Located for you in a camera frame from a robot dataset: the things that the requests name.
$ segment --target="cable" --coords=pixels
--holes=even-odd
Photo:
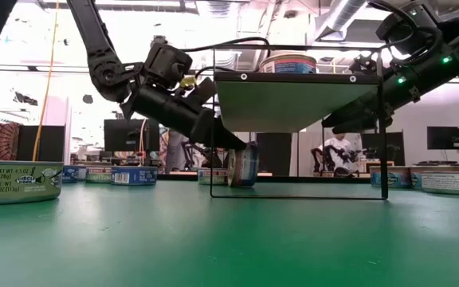
[[[207,71],[207,70],[214,69],[214,68],[215,68],[215,69],[219,69],[219,70],[221,70],[221,71],[226,71],[226,72],[237,72],[237,71],[234,70],[234,69],[225,68],[225,67],[220,67],[220,66],[215,66],[215,67],[213,67],[213,66],[206,66],[206,67],[203,67],[203,68],[199,69],[199,71],[197,71],[197,72],[195,73],[194,78],[198,79],[198,77],[199,77],[203,72],[205,72],[205,71]]]
[[[240,38],[240,39],[234,39],[234,40],[222,42],[222,43],[215,44],[215,45],[207,45],[207,46],[198,47],[198,48],[180,49],[180,51],[183,51],[185,53],[199,52],[199,51],[203,51],[203,50],[207,50],[207,49],[215,49],[215,46],[217,46],[217,45],[237,44],[237,43],[242,43],[242,42],[246,42],[246,41],[263,41],[266,45],[270,45],[269,40],[267,40],[267,39],[265,39],[263,37],[243,37],[243,38]],[[269,49],[267,50],[267,57],[270,57],[270,50]]]
[[[189,48],[189,49],[180,49],[180,50],[185,52],[185,53],[199,52],[199,51],[203,51],[203,50],[207,50],[207,49],[215,49],[215,46],[217,46],[217,45],[237,44],[237,43],[242,43],[242,42],[247,42],[247,41],[263,41],[266,45],[270,45],[269,40],[267,40],[267,39],[265,39],[263,37],[243,37],[243,38],[240,38],[240,39],[234,39],[234,40],[222,42],[222,43],[215,44],[215,45],[206,45],[206,46],[198,47],[198,48]],[[270,57],[270,49],[267,49],[267,57]],[[196,74],[194,75],[194,79],[198,79],[198,77],[199,77],[199,75],[201,75],[201,73],[205,72],[206,70],[210,70],[210,69],[219,69],[221,71],[226,71],[226,72],[238,72],[236,70],[225,68],[225,67],[221,67],[221,66],[215,66],[215,67],[214,66],[206,66],[206,67],[201,68],[199,71],[196,72]],[[256,67],[254,72],[257,72],[258,70],[259,70],[259,67]]]
[[[392,55],[392,53],[391,53],[391,56],[393,57],[393,60],[392,60],[393,63],[395,63],[397,65],[415,65],[415,64],[417,64],[419,62],[424,61],[426,58],[433,56],[433,54],[436,53],[437,50],[442,45],[442,43],[443,43],[443,35],[442,35],[442,32],[439,29],[433,28],[433,27],[425,27],[425,26],[421,26],[420,27],[420,26],[417,26],[417,24],[415,23],[414,19],[407,12],[405,12],[405,11],[399,9],[398,7],[392,5],[392,4],[388,3],[388,2],[385,2],[383,0],[368,0],[367,2],[369,4],[369,6],[375,8],[375,9],[387,10],[387,11],[390,11],[390,12],[398,15],[410,27],[410,34],[407,37],[403,38],[402,40],[394,41],[394,42],[391,42],[391,43],[388,42],[388,40],[386,40],[386,44],[383,45],[382,47],[380,47],[379,49],[381,49],[381,50],[385,49],[385,48],[389,49],[392,46],[399,45],[399,44],[402,44],[404,42],[407,42],[413,36],[415,36],[415,34],[418,33],[419,31],[424,31],[424,32],[427,32],[427,33],[431,33],[434,36],[433,44],[423,54],[416,53],[415,55],[412,55],[412,56],[408,57],[405,60],[401,60],[401,59],[398,59],[398,58],[394,57],[394,55]]]
[[[37,137],[35,138],[35,145],[33,147],[33,161],[37,161],[38,146],[40,146],[41,140],[41,126],[44,122],[45,107],[47,107],[47,99],[49,98],[49,86],[51,83],[51,75],[53,72],[53,62],[54,62],[54,44],[56,42],[56,32],[57,32],[57,13],[60,9],[60,1],[56,0],[56,12],[54,13],[54,30],[53,30],[53,47],[51,48],[51,61],[49,63],[49,73],[47,74],[47,86],[45,87],[45,96],[44,96],[44,105],[41,108],[40,115],[40,124],[38,125]]]

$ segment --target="canned fish tin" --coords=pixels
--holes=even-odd
[[[157,183],[157,167],[112,167],[111,184],[154,185]]]
[[[258,148],[248,143],[242,151],[229,151],[228,185],[230,187],[252,187],[258,175]]]
[[[261,73],[316,73],[316,59],[301,54],[269,57],[260,64]]]
[[[430,193],[459,195],[459,172],[423,172],[422,189]]]
[[[86,167],[86,183],[111,183],[111,167]]]
[[[228,171],[222,168],[214,168],[212,184],[213,185],[226,185],[228,184]],[[198,183],[210,184],[210,169],[198,169]]]
[[[55,199],[63,163],[0,161],[0,204]]]
[[[382,185],[382,174],[380,167],[370,167],[371,185],[380,187]],[[387,184],[391,188],[411,188],[412,178],[408,167],[387,167]]]
[[[63,166],[62,183],[76,183],[86,179],[86,167],[82,166]]]
[[[439,171],[459,171],[459,167],[451,166],[437,166],[437,167],[410,167],[410,176],[412,178],[412,187],[415,190],[422,190],[422,174],[425,172],[439,172]]]

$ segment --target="white t-shirt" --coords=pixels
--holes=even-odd
[[[331,139],[325,141],[325,147],[328,146],[328,145],[332,145],[337,150],[344,149],[345,152],[347,153],[347,155],[350,155],[351,143],[346,139],[338,140],[336,138],[331,138]],[[323,145],[320,145],[318,148],[322,151],[324,147],[323,147]],[[341,159],[341,157],[339,157],[339,155],[333,150],[331,150],[331,157],[332,157],[332,160],[335,163],[334,168],[337,168],[337,167],[345,167],[345,168],[348,168],[348,169],[350,168],[350,163],[351,162],[348,161],[347,163],[344,163],[343,159]]]

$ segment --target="black cable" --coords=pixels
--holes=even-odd
[[[407,37],[403,38],[402,40],[394,41],[391,43],[386,41],[386,44],[380,47],[380,49],[390,48],[392,46],[407,42],[419,31],[431,33],[434,36],[433,44],[423,54],[419,55],[419,53],[416,53],[415,55],[412,55],[405,60],[401,60],[401,59],[394,57],[394,55],[392,55],[391,53],[391,56],[393,57],[393,60],[392,60],[393,63],[397,65],[415,65],[419,62],[424,61],[426,58],[433,56],[433,54],[436,53],[438,48],[440,48],[440,46],[442,45],[443,35],[439,29],[433,28],[433,27],[417,26],[414,19],[407,12],[383,0],[368,0],[367,2],[371,7],[375,9],[387,10],[387,11],[390,11],[396,14],[403,21],[405,21],[406,24],[408,24],[408,26],[410,27],[410,34]]]
[[[242,42],[247,42],[247,41],[263,41],[266,45],[270,45],[269,40],[267,40],[267,39],[265,39],[263,37],[243,37],[243,38],[240,38],[240,39],[234,39],[234,40],[231,40],[231,41],[222,42],[222,43],[219,43],[219,44],[216,44],[216,45],[237,44],[237,43],[242,43]],[[185,52],[185,53],[199,52],[199,51],[203,51],[203,50],[207,50],[207,49],[215,49],[216,45],[207,45],[207,46],[198,47],[198,48],[189,48],[189,49],[180,49],[180,50]],[[270,49],[267,49],[267,57],[270,57]],[[218,70],[226,71],[226,72],[237,72],[236,70],[225,68],[225,67],[221,67],[221,66],[215,66],[215,67],[206,66],[204,68],[199,69],[199,71],[197,71],[196,74],[194,75],[194,78],[198,79],[198,77],[199,77],[199,75],[201,75],[201,73],[205,72],[206,70],[210,70],[210,69],[218,69]],[[259,67],[256,67],[254,72],[257,72],[258,70],[259,70]]]
[[[225,68],[225,67],[220,67],[220,66],[206,66],[206,67],[203,67],[201,69],[199,69],[199,71],[197,71],[194,75],[194,78],[198,79],[198,77],[205,71],[207,70],[211,70],[211,69],[218,69],[218,70],[221,70],[221,71],[226,71],[226,72],[237,72],[235,71],[234,69],[230,69],[230,68]]]
[[[198,48],[189,48],[189,49],[180,49],[180,50],[185,52],[185,53],[199,52],[199,51],[203,51],[203,50],[207,50],[207,49],[215,49],[216,45],[237,44],[237,43],[242,43],[242,42],[247,42],[247,41],[263,41],[266,45],[270,45],[269,40],[267,40],[267,39],[265,39],[263,37],[243,37],[243,38],[240,38],[240,39],[234,39],[234,40],[231,40],[231,41],[226,41],[226,42],[222,42],[222,43],[215,44],[215,45],[206,45],[206,46],[198,47]],[[267,50],[267,57],[270,57],[270,50],[269,49]]]

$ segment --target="container on shelf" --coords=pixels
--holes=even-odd
[[[76,183],[86,179],[86,167],[67,165],[63,166],[63,176],[61,177],[62,183]]]
[[[422,190],[422,174],[424,172],[438,172],[438,171],[459,171],[459,167],[451,167],[451,166],[431,166],[431,167],[423,167],[423,166],[414,166],[410,167],[410,176],[412,178],[412,187],[415,190]]]
[[[157,167],[112,167],[111,184],[115,185],[155,185]]]
[[[381,187],[382,173],[380,167],[370,167],[371,185]],[[387,183],[391,188],[411,188],[412,179],[408,167],[387,167]]]
[[[223,168],[214,168],[212,174],[213,185],[227,185],[228,184],[228,170]],[[198,183],[199,184],[210,184],[210,169],[200,168],[198,169]]]
[[[429,193],[459,195],[459,172],[427,171],[422,173],[422,189]]]
[[[86,183],[111,183],[111,167],[86,167]]]
[[[260,63],[261,73],[316,73],[316,59],[298,53],[276,55]]]

